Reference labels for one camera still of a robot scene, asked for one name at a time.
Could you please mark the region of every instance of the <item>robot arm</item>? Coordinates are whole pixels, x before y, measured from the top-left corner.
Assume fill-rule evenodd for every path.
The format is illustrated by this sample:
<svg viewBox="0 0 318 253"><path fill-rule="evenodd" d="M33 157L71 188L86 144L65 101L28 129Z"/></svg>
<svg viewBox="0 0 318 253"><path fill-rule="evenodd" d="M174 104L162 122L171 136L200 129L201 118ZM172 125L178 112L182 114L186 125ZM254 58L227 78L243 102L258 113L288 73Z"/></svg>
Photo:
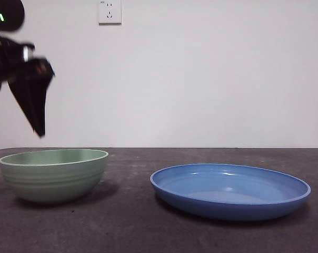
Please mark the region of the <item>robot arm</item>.
<svg viewBox="0 0 318 253"><path fill-rule="evenodd" d="M15 31L24 21L20 0L0 0L0 31ZM32 58L33 44L0 36L0 88L7 81L32 128L45 135L45 98L54 71L45 58Z"/></svg>

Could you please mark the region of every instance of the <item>white outlet plate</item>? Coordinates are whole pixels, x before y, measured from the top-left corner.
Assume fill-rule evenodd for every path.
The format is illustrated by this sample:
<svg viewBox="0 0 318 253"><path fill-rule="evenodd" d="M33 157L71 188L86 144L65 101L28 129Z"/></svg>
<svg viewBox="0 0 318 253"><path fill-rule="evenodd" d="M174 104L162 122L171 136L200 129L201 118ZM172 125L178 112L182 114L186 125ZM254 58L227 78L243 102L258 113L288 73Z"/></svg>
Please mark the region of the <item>white outlet plate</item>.
<svg viewBox="0 0 318 253"><path fill-rule="evenodd" d="M98 4L98 23L121 24L122 0L100 0Z"/></svg>

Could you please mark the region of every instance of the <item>green led light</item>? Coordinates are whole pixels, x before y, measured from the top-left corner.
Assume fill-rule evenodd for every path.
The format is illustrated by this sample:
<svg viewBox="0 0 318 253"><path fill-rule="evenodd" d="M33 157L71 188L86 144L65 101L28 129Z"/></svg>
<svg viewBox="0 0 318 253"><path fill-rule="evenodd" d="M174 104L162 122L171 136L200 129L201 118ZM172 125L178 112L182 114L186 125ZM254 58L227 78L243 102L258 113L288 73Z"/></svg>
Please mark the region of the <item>green led light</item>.
<svg viewBox="0 0 318 253"><path fill-rule="evenodd" d="M5 22L5 18L3 17L2 13L0 13L0 20L1 20L2 22Z"/></svg>

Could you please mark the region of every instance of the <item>bowl rim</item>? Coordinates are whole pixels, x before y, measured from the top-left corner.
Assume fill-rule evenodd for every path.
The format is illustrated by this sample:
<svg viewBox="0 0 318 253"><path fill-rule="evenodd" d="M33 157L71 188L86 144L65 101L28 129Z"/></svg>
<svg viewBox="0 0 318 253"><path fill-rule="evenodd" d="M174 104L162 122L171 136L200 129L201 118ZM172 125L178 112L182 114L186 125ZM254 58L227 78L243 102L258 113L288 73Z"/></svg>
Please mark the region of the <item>bowl rim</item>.
<svg viewBox="0 0 318 253"><path fill-rule="evenodd" d="M101 153L104 153L103 156L98 157L98 158L93 158L93 159L88 159L88 160L84 160L84 161L75 161L75 162L62 162L62 163L48 163L48 164L42 164L42 163L38 163L38 164L34 164L34 163L30 163L30 164L19 164L19 163L10 163L10 162L4 162L3 160L8 158L8 157L12 157L14 155L19 155L19 154L28 154L28 153L39 153L39 152L50 152L50 151L60 151L60 150L87 150L87 151L100 151ZM36 151L28 151L28 152L22 152L22 153L17 153L17 154L10 154L10 155L6 155L4 157L0 158L0 164L3 165L8 165L8 166L20 166L20 167L45 167L45 166L59 166L59 165L67 165L67 164L77 164L77 163L84 163L84 162L91 162L91 161L95 161L95 160L99 160L99 159L103 159L106 158L108 156L108 152L104 151L104 150L99 150L99 149L47 149L47 150L36 150Z"/></svg>
<svg viewBox="0 0 318 253"><path fill-rule="evenodd" d="M190 196L187 196L185 194L181 194L179 192L175 192L175 191L171 191L171 190L167 190L163 187L161 187L159 184L157 184L154 180L153 180L153 177L162 172L162 171L165 171L165 170L169 170L169 169L173 169L175 167L184 167L184 166L195 166L195 165L221 165L221 166L238 166L238 167L246 167L246 168L253 168L253 169L258 169L258 170L266 170L266 171L269 171L269 172L274 172L274 173L278 173L278 174L282 174L282 175L285 175L287 177L290 177L292 179L295 179L301 183L303 183L306 188L307 188L307 191L306 193L300 195L299 197L296 197L296 198L292 198L292 199L286 199L286 200L281 200L281 201L272 201L272 202L266 202L266 203L240 203L240 202L229 202L229 201L212 201L212 200L209 200L209 199L203 199L203 198L196 198L196 197L190 197ZM310 194L311 194L311 187L309 186L309 184L307 184L306 182L304 182L303 180L297 178L297 177L294 177L292 175L289 175L289 174L286 174L286 173L283 173L283 172L279 172L279 171L276 171L276 170L269 170L269 169L263 169L263 168L259 168L259 167L254 167L254 166L245 166L245 165L238 165L238 164L225 164L225 163L191 163L191 164L182 164L182 165L175 165L175 166L170 166L170 167L167 167L167 168L163 168L163 169L160 169L160 170L157 170L155 172L152 173L152 175L150 176L150 181L151 181L151 184L154 186L154 187L157 187L158 189L164 191L164 192L167 192L169 194L173 194L173 195L176 195L178 197L181 197L181 198L187 198L187 199L193 199L193 200L197 200L197 201L204 201L204 202L210 202L210 203L217 203L217 204L226 204L226 205L257 205L257 206L262 206L262 205L275 205L275 204L283 204L283 203L289 203L289 202L293 202L293 201L297 201L297 200L301 200L301 199L304 199L306 197L308 197Z"/></svg>

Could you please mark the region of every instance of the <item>white wall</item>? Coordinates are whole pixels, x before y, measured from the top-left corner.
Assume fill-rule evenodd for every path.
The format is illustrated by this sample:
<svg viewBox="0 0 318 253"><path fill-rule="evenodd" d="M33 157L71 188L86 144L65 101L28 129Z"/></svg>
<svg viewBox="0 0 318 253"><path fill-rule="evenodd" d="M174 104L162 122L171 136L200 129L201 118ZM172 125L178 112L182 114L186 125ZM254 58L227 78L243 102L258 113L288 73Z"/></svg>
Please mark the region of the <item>white wall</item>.
<svg viewBox="0 0 318 253"><path fill-rule="evenodd" d="M318 147L318 0L123 0L121 26L97 0L24 0L11 38L56 78L46 136L8 86L9 147Z"/></svg>

